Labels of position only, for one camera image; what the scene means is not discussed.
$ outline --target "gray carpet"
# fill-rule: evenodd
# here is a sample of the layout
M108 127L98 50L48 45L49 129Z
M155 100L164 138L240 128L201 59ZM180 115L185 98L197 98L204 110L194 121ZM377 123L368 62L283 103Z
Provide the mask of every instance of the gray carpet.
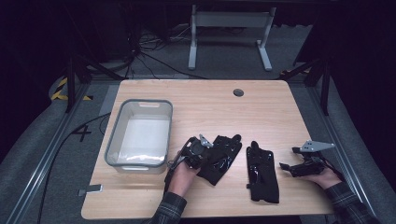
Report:
M161 50L146 52L176 68L178 72L147 56L138 56L142 62L134 60L132 71L127 75L130 78L188 78L181 75L182 72L210 79L274 79L280 71L293 67L292 63L309 29L310 27L301 26L272 29L266 46L273 66L272 72L264 71L254 44L260 32L249 29L241 34L221 30L201 32L194 71L187 69L190 42L181 40ZM119 74L124 76L126 70L119 71ZM351 186L363 188L365 195L361 195L362 199L368 201L382 223L396 223L395 193L361 141L334 84L331 85L329 97L330 116L323 117L315 95L320 90L320 83L314 89L306 88L301 82L304 76L294 77L290 81L290 88L312 139L331 142L335 138L341 144L337 149L343 150L342 153L347 155L353 167ZM77 104L76 111L68 117L69 122L61 139L65 139L80 124L107 113L113 104L118 84L118 81L108 77L95 76L83 92L84 95L93 96L93 100ZM53 136L59 132L60 123L67 116L64 113L65 107L66 101L53 101L25 131L0 165L0 223L6 223L34 174L33 171L53 141ZM140 220L89 221L80 215L84 197L78 196L78 190L85 189L90 182L106 122L106 117L90 122L87 131L91 133L85 135L82 142L81 134L71 134L62 145L51 170L41 223L139 223ZM329 123L335 133L329 130ZM343 162L339 155L335 151L325 154L341 169ZM21 211L21 223L36 223L44 183L45 180L42 180L33 200L26 204L25 212ZM304 224L325 223L324 216L300 216L300 219Z

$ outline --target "sleeve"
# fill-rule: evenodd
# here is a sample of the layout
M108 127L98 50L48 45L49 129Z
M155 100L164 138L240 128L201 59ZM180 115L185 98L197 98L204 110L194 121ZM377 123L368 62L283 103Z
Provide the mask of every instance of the sleeve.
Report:
M184 198L172 192L165 192L154 216L143 221L142 224L177 224L186 204L187 201Z
M366 205L362 203L358 196L356 196L349 188L347 183L339 183L328 189L325 192L332 201L335 216L341 224L376 224L380 223L373 217Z

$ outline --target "transparent container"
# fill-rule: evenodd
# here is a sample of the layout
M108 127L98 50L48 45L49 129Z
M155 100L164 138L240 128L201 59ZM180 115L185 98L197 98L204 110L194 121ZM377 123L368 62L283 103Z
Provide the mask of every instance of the transparent container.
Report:
M161 174L166 169L173 106L165 100L127 100L110 135L105 161L121 173Z

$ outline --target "hand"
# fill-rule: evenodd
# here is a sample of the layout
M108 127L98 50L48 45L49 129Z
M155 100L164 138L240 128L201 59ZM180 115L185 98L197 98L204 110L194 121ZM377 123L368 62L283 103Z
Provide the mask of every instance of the hand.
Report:
M342 181L338 176L328 167L326 167L320 175L306 175L300 176L300 179L309 180L319 184L323 189L328 189Z
M186 162L181 162L177 166L172 176L168 191L184 197L184 195L187 193L187 190L189 190L195 176L199 173L200 170L201 169L191 169L187 166Z

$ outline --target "wooden table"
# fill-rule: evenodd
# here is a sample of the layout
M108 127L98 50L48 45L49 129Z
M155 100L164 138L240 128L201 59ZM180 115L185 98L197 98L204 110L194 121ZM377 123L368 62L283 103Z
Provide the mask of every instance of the wooden table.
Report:
M240 89L244 95L233 94ZM103 191L86 195L81 214L87 219L151 217L163 195L161 175L121 174L104 160L106 145L120 105L127 99L163 99L173 104L169 157L192 136L208 141L218 135L242 136L242 149L228 172L213 187L196 177L186 195L183 217L243 217L330 214L332 206L313 183L292 178L279 163L302 163L292 147L310 139L299 109L284 81L264 80L134 80L122 81L92 174L91 185ZM250 200L246 148L257 141L272 150L280 203Z

